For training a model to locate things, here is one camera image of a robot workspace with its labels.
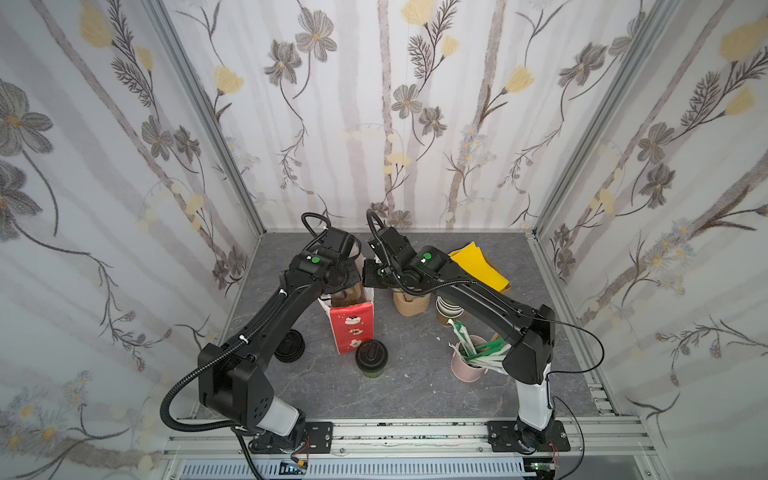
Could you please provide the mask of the single brown pulp cup carrier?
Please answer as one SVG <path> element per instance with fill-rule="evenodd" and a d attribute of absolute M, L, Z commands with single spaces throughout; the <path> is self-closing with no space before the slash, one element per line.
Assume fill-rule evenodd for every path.
<path fill-rule="evenodd" d="M 331 295 L 331 306 L 333 308 L 344 308 L 360 304 L 366 300 L 365 289 L 361 283 L 348 289 Z"/>

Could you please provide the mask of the red white paper gift bag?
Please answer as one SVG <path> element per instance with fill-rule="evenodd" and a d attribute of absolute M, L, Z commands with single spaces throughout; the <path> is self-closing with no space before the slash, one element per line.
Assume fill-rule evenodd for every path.
<path fill-rule="evenodd" d="M 335 347 L 340 355 L 354 352 L 361 343 L 374 338 L 374 291 L 371 288 L 364 289 L 364 302 L 344 308 L 333 308 L 331 295 L 324 294 L 318 299 L 328 318 Z"/>

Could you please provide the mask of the black plastic cup lid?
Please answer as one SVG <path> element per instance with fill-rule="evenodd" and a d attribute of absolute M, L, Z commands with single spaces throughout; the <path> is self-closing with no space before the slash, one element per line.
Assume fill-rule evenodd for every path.
<path fill-rule="evenodd" d="M 358 363 L 375 364 L 378 362 L 387 365 L 388 359 L 388 349 L 381 341 L 375 339 L 361 343 L 355 352 L 356 365 Z"/>

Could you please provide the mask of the green paper coffee cup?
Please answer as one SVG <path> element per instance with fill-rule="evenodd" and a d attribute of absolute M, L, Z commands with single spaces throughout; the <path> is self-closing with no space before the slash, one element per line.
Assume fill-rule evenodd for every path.
<path fill-rule="evenodd" d="M 365 377 L 378 378 L 383 374 L 386 364 L 382 362 L 375 364 L 358 363 L 357 366 Z"/>

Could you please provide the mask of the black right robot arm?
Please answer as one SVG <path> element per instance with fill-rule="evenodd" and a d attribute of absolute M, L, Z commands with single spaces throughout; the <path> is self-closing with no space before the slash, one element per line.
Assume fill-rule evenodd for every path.
<path fill-rule="evenodd" d="M 554 419 L 547 379 L 555 343 L 554 311 L 507 297 L 434 246 L 414 250 L 407 237 L 385 225 L 372 209 L 366 211 L 366 221 L 375 258 L 364 262 L 364 285 L 418 297 L 434 293 L 490 326 L 510 346 L 501 366 L 516 382 L 519 428 L 545 432 Z"/>

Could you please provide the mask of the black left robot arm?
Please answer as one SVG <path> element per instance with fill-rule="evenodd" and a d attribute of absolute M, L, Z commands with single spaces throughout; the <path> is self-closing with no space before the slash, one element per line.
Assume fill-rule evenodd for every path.
<path fill-rule="evenodd" d="M 170 388 L 159 407 L 166 427 L 179 432 L 233 429 L 254 434 L 264 430 L 284 438 L 303 438 L 302 413 L 275 396 L 265 372 L 280 343 L 311 304 L 361 281 L 356 264 L 361 243 L 323 215 L 306 212 L 302 218 L 318 219 L 323 230 L 307 228 L 312 240 L 279 274 L 279 284 L 265 305 L 237 334 L 220 345 L 206 345 L 197 367 Z M 192 382 L 198 385 L 200 403 L 222 415 L 222 420 L 195 425 L 173 417 L 173 400 Z"/>

